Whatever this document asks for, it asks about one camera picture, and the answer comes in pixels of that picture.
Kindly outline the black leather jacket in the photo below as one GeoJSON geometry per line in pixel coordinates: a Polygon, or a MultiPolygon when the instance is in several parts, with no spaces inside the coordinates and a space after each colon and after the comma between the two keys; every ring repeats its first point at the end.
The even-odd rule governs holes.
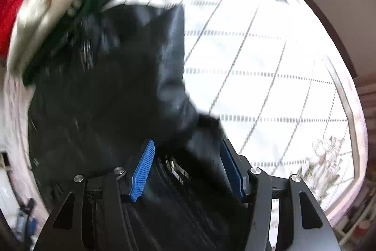
{"type": "Polygon", "coordinates": [[[232,193],[220,122],[183,81],[182,6],[118,5],[78,18],[35,79],[28,110],[32,172],[52,211],[76,175],[124,166],[145,140],[145,188],[125,203],[137,250],[240,250],[247,206],[232,193]]]}

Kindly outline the white quilted floral mat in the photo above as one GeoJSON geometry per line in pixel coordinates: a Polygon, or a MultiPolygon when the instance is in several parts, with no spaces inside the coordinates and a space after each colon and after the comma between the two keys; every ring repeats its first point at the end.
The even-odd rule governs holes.
{"type": "Polygon", "coordinates": [[[185,8],[184,81],[236,151],[274,176],[300,174],[330,222],[349,209],[368,155],[359,96],[304,0],[114,0],[185,8]]]}

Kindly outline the white fluffy folded sweater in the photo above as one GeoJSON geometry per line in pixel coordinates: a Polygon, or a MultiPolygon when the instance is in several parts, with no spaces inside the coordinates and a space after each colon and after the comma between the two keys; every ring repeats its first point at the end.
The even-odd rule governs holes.
{"type": "Polygon", "coordinates": [[[23,0],[10,38],[6,68],[12,75],[23,73],[75,0],[23,0]]]}

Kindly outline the green striped folded garment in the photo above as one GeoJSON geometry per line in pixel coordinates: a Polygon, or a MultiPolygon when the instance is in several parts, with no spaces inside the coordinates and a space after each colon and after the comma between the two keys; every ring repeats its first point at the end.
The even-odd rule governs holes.
{"type": "Polygon", "coordinates": [[[25,67],[22,74],[23,84],[29,86],[34,83],[37,75],[46,66],[47,62],[64,46],[68,31],[73,27],[78,18],[86,14],[99,12],[108,1],[74,0],[25,67]]]}

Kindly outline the red quilt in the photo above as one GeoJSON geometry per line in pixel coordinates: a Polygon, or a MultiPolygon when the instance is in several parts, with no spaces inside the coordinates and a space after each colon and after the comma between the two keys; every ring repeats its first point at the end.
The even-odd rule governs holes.
{"type": "Polygon", "coordinates": [[[22,2],[23,0],[0,1],[0,52],[2,59],[7,58],[13,25],[22,2]]]}

